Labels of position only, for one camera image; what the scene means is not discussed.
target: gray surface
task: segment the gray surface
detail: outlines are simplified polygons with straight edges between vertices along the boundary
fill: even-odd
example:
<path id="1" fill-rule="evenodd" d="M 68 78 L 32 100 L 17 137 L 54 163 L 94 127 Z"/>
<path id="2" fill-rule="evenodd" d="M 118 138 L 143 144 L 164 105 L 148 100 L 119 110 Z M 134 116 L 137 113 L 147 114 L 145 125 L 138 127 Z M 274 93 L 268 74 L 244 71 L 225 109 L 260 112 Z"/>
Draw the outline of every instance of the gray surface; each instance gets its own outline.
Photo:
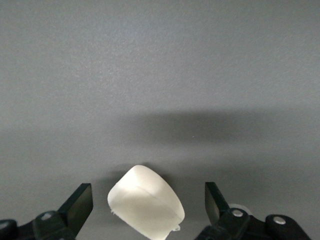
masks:
<path id="1" fill-rule="evenodd" d="M 91 182 L 77 239 L 143 240 L 107 194 L 144 164 L 185 208 L 168 240 L 209 223 L 205 181 L 318 239 L 319 29 L 317 1 L 1 1 L 0 219 Z"/>

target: white object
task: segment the white object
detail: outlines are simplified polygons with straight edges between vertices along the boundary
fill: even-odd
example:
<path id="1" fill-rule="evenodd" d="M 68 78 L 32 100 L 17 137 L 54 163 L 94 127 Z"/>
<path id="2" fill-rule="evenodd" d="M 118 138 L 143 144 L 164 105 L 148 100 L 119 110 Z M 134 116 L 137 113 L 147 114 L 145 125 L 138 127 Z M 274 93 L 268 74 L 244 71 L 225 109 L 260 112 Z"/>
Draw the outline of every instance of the white object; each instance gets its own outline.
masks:
<path id="1" fill-rule="evenodd" d="M 151 240 L 179 231 L 184 208 L 168 183 L 146 166 L 131 168 L 108 194 L 111 211 Z"/>

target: bolt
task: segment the bolt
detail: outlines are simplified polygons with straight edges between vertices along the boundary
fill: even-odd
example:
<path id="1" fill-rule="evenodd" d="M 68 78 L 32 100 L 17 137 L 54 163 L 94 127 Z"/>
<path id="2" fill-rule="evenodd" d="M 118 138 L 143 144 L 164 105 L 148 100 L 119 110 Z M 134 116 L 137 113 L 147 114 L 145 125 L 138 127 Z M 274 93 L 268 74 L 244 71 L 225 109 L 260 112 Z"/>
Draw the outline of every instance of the bolt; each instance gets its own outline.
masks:
<path id="1" fill-rule="evenodd" d="M 243 213 L 242 211 L 238 210 L 238 209 L 233 210 L 233 211 L 232 211 L 232 214 L 233 214 L 235 217 L 238 217 L 238 218 L 241 218 L 241 217 L 244 215 L 244 213 Z"/>
<path id="2" fill-rule="evenodd" d="M 0 230 L 1 229 L 5 229 L 6 227 L 8 227 L 9 223 L 7 221 L 3 222 L 0 224 Z"/>
<path id="3" fill-rule="evenodd" d="M 45 220 L 48 220 L 51 217 L 52 217 L 52 214 L 50 212 L 46 212 L 41 216 L 41 220 L 45 221 Z"/>
<path id="4" fill-rule="evenodd" d="M 279 217 L 279 216 L 275 216 L 273 218 L 273 221 L 277 224 L 280 224 L 280 225 L 284 225 L 286 224 L 286 220 L 284 220 L 282 217 Z"/>

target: silver screw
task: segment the silver screw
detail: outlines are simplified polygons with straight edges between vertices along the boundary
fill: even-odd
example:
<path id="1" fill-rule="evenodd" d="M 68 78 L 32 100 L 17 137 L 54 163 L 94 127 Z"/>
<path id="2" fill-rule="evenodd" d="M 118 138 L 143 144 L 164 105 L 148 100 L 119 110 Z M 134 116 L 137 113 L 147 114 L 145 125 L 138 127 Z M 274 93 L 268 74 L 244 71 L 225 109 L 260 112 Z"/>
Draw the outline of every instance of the silver screw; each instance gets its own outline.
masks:
<path id="1" fill-rule="evenodd" d="M 233 211 L 232 211 L 232 214 L 233 214 L 235 217 L 238 217 L 238 218 L 241 218 L 241 217 L 244 215 L 244 213 L 243 213 L 242 211 L 238 210 L 238 209 L 233 210 Z"/>
<path id="2" fill-rule="evenodd" d="M 5 229 L 6 227 L 8 227 L 9 223 L 7 221 L 3 222 L 0 224 L 0 229 Z"/>
<path id="3" fill-rule="evenodd" d="M 286 220 L 284 220 L 282 217 L 279 217 L 279 216 L 275 216 L 273 218 L 273 221 L 277 224 L 280 224 L 280 225 L 284 225 L 286 224 Z"/>
<path id="4" fill-rule="evenodd" d="M 41 220 L 42 220 L 42 221 L 45 221 L 45 220 L 48 220 L 48 219 L 51 218 L 51 217 L 52 217 L 52 214 L 49 213 L 49 212 L 46 212 L 46 213 L 44 213 L 44 214 L 42 215 Z"/>

